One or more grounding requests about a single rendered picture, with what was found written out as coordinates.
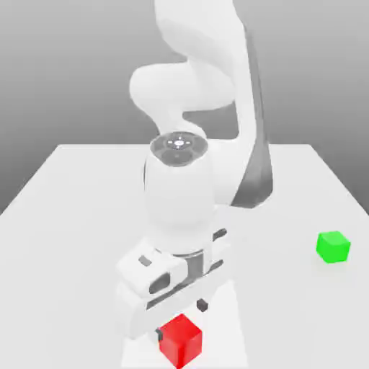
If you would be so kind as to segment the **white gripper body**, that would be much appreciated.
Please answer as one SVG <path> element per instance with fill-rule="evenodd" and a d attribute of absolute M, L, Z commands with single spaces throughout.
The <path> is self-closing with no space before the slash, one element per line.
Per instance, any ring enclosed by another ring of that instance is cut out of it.
<path fill-rule="evenodd" d="M 224 257 L 205 276 L 184 287 L 174 288 L 153 301 L 139 297 L 124 282 L 120 282 L 116 299 L 123 334 L 137 339 L 167 323 L 198 300 L 208 303 L 217 289 L 230 279 L 231 270 L 231 260 Z"/>

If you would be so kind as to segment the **small red cube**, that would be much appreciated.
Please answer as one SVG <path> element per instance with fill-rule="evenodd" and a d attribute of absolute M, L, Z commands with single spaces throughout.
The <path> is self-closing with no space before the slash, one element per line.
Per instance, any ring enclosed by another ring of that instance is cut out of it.
<path fill-rule="evenodd" d="M 163 332 L 159 349 L 176 369 L 183 368 L 202 353 L 203 331 L 184 314 L 159 328 Z"/>

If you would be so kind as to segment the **small green cube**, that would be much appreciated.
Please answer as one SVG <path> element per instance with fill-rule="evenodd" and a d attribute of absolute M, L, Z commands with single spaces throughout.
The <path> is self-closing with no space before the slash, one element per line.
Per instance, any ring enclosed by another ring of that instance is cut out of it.
<path fill-rule="evenodd" d="M 328 264 L 345 262 L 350 252 L 351 242 L 339 231 L 319 233 L 316 253 Z"/>

